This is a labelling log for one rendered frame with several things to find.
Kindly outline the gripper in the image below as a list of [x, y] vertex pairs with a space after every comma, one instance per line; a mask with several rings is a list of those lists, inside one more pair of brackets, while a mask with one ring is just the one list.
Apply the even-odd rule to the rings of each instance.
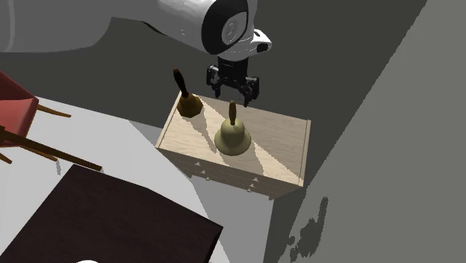
[[222, 85], [235, 87], [238, 84], [237, 89], [244, 97], [243, 106], [246, 108], [252, 100], [257, 99], [260, 90], [259, 77], [247, 75], [249, 59], [229, 61], [218, 57], [217, 61], [219, 69], [214, 64], [207, 68], [206, 84], [212, 88], [217, 99], [220, 97]]

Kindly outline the light wooden chest of drawers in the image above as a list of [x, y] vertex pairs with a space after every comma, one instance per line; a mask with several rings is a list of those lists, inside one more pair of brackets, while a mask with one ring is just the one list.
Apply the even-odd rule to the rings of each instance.
[[229, 115], [229, 104], [205, 96], [199, 99], [203, 108], [195, 117], [171, 110], [155, 145], [180, 171], [270, 199], [302, 188], [310, 120], [239, 105], [237, 115], [252, 142], [245, 153], [227, 156], [215, 147], [214, 137]]

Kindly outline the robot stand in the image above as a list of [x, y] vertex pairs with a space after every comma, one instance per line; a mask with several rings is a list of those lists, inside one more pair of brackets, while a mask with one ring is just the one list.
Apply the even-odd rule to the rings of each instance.
[[209, 263], [222, 230], [148, 188], [72, 165], [0, 263]]

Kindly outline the red chair with wooden legs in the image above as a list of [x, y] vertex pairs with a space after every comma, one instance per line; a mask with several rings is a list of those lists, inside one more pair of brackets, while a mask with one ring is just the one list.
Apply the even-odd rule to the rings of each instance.
[[36, 96], [0, 70], [0, 148], [20, 147], [51, 161], [63, 159], [92, 170], [102, 170], [97, 164], [28, 139], [37, 111], [71, 117], [41, 105]]

